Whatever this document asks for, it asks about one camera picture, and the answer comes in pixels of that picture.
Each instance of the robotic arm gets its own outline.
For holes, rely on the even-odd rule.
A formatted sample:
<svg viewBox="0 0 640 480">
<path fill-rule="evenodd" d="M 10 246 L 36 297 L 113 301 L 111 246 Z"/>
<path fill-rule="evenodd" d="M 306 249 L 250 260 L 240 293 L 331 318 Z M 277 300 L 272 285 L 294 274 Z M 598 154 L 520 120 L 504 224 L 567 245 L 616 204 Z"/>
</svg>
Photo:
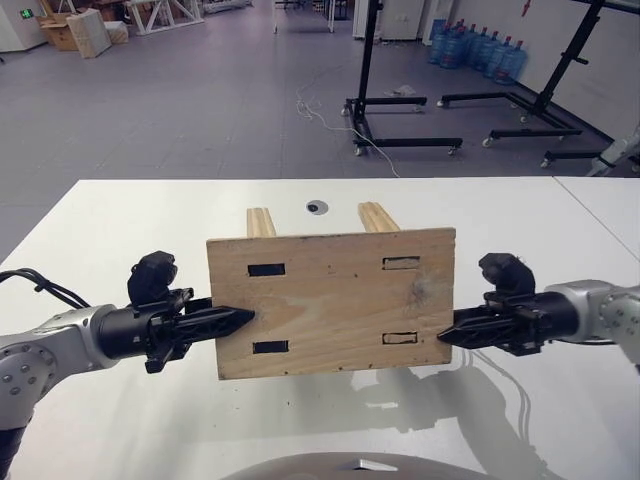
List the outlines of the robotic arm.
<svg viewBox="0 0 640 480">
<path fill-rule="evenodd" d="M 456 310 L 441 341 L 467 349 L 494 346 L 516 356 L 539 353 L 553 340 L 615 343 L 640 364 L 640 285 L 581 280 L 535 293 L 533 273 L 513 255 L 490 253 L 479 265 L 496 289 L 484 294 L 484 305 Z"/>
<path fill-rule="evenodd" d="M 28 269 L 17 272 L 39 276 Z M 148 373 L 158 373 L 168 361 L 184 358 L 192 343 L 225 337 L 253 319 L 252 311 L 213 307 L 211 298 L 192 300 L 191 288 L 169 290 L 176 272 L 172 255 L 152 253 L 132 269 L 131 305 L 78 308 L 28 332 L 0 336 L 0 479 L 9 471 L 35 404 L 65 378 L 138 355 L 147 356 Z M 55 285 L 39 278 L 37 291 Z"/>
</svg>

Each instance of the round hole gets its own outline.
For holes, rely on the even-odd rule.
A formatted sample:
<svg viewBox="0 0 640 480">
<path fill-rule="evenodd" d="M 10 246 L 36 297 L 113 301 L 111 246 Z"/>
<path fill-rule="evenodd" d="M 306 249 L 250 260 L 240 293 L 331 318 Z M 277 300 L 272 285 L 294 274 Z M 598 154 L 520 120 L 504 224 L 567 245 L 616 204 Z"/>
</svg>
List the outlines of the round hole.
<svg viewBox="0 0 640 480">
<path fill-rule="evenodd" d="M 307 211 L 312 215 L 324 215 L 329 211 L 329 205 L 322 200 L 311 200 L 307 203 Z"/>
</svg>

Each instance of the gray floor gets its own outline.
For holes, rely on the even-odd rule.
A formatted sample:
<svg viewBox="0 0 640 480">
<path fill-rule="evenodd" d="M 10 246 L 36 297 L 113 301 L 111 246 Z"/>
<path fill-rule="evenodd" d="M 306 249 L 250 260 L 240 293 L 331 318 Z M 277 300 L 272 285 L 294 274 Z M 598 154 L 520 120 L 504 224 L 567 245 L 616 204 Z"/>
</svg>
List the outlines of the gray floor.
<svg viewBox="0 0 640 480">
<path fill-rule="evenodd" d="M 328 124 L 346 126 L 339 111 L 356 94 L 362 55 L 351 22 L 338 22 L 331 35 L 317 14 L 281 11 L 273 35 L 270 0 L 254 4 L 202 25 L 133 36 L 93 60 L 49 46 L 3 55 L 0 259 L 81 178 L 391 176 L 378 155 L 353 155 L 348 132 L 327 131 L 296 109 L 296 91 L 308 86 L 303 97 Z M 386 137 L 461 136 L 465 144 L 454 158 L 446 148 L 389 149 L 403 177 L 584 175 L 584 161 L 541 170 L 543 153 L 605 145 L 585 133 L 562 145 L 504 140 L 484 149 L 490 128 L 518 127 L 517 112 L 504 101 L 435 108 L 444 93 L 495 85 L 426 58 L 418 43 L 375 48 L 369 95 L 409 84 L 430 103 L 422 115 L 371 114 L 372 126 Z"/>
</svg>

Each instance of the rectangular slot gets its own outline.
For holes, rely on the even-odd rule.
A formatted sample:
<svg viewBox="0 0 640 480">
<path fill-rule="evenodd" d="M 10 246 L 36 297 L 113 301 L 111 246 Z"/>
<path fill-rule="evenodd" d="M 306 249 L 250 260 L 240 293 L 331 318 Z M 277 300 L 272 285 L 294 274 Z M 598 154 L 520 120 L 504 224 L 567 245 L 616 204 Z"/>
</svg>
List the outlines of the rectangular slot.
<svg viewBox="0 0 640 480">
<path fill-rule="evenodd" d="M 253 353 L 286 353 L 289 351 L 289 340 L 275 340 L 272 342 L 254 342 Z"/>
<path fill-rule="evenodd" d="M 383 345 L 405 345 L 418 343 L 418 332 L 383 333 Z"/>
<path fill-rule="evenodd" d="M 386 257 L 382 259 L 383 270 L 415 270 L 420 266 L 420 257 Z"/>
<path fill-rule="evenodd" d="M 247 265 L 250 277 L 279 277 L 287 273 L 284 263 L 265 263 L 262 265 Z"/>
</svg>

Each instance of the white cable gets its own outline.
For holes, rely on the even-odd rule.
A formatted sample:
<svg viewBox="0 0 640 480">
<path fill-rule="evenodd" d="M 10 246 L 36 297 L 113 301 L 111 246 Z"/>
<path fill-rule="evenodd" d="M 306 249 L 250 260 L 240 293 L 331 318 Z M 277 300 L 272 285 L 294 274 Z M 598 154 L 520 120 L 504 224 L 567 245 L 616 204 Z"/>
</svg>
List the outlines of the white cable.
<svg viewBox="0 0 640 480">
<path fill-rule="evenodd" d="M 398 172 L 396 171 L 396 168 L 395 168 L 395 166 L 393 164 L 393 161 L 384 152 L 384 150 L 382 150 L 380 147 L 378 147 L 375 143 L 373 143 L 370 139 L 368 139 L 367 137 L 362 135 L 356 129 L 354 129 L 354 128 L 343 128 L 343 127 L 331 127 L 331 126 L 327 125 L 327 121 L 324 119 L 324 117 L 322 115 L 320 115 L 318 112 L 314 111 L 309 106 L 309 103 L 311 103 L 311 101 L 313 101 L 313 99 L 315 98 L 315 95 L 312 97 L 312 100 L 309 101 L 308 103 L 304 101 L 304 98 L 302 97 L 302 92 L 304 90 L 306 90 L 307 88 L 310 88 L 311 86 L 313 86 L 318 81 L 318 79 L 320 79 L 321 77 L 323 77 L 327 73 L 335 71 L 335 70 L 340 70 L 345 65 L 346 64 L 342 64 L 342 65 L 339 65 L 337 67 L 327 68 L 327 69 L 321 71 L 320 73 L 318 73 L 317 75 L 315 75 L 308 84 L 303 85 L 302 87 L 298 87 L 296 89 L 296 97 L 297 97 L 296 110 L 298 111 L 298 115 L 300 115 L 301 117 L 304 117 L 304 118 L 306 118 L 308 120 L 312 120 L 312 121 L 313 121 L 313 117 L 318 117 L 320 119 L 320 121 L 322 122 L 322 125 L 324 126 L 324 128 L 326 128 L 329 131 L 332 131 L 332 132 L 351 132 L 351 133 L 357 135 L 358 137 L 362 138 L 365 142 L 369 143 L 373 148 L 375 148 L 378 151 L 378 153 L 380 153 L 380 155 L 382 155 L 385 158 L 385 160 L 389 163 L 389 167 L 391 167 L 391 173 L 393 174 L 393 176 L 396 177 L 396 178 L 402 178 L 398 174 Z"/>
<path fill-rule="evenodd" d="M 491 368 L 496 370 L 502 376 L 508 378 L 513 382 L 513 384 L 518 389 L 518 393 L 520 394 L 520 413 L 518 414 L 518 434 L 522 440 L 531 444 L 529 441 L 529 424 L 531 423 L 531 398 L 529 398 L 529 394 L 526 390 L 518 383 L 518 381 L 507 372 L 505 369 L 500 367 L 497 363 L 491 360 L 487 355 L 485 355 L 481 351 L 472 352 L 471 355 L 477 356 L 480 360 L 485 362 Z"/>
</svg>

